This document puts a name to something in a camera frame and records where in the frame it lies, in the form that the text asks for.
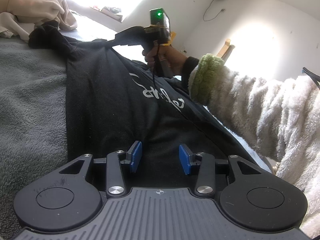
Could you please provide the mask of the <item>white fleece sleeve forearm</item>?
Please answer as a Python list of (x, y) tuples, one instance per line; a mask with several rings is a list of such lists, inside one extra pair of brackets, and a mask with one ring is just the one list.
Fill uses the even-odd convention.
[(319, 88), (308, 76), (265, 80), (228, 69), (213, 55), (187, 58), (182, 80), (191, 98), (258, 154), (276, 175), (302, 190), (308, 210), (300, 226), (319, 235)]

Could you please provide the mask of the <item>person right hand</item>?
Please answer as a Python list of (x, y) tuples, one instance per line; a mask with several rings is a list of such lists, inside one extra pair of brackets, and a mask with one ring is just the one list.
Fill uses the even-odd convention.
[(160, 61), (167, 62), (174, 75), (182, 74), (183, 65), (188, 58), (172, 46), (155, 46), (150, 51), (143, 50), (142, 55), (151, 70), (155, 66), (155, 57), (157, 57)]

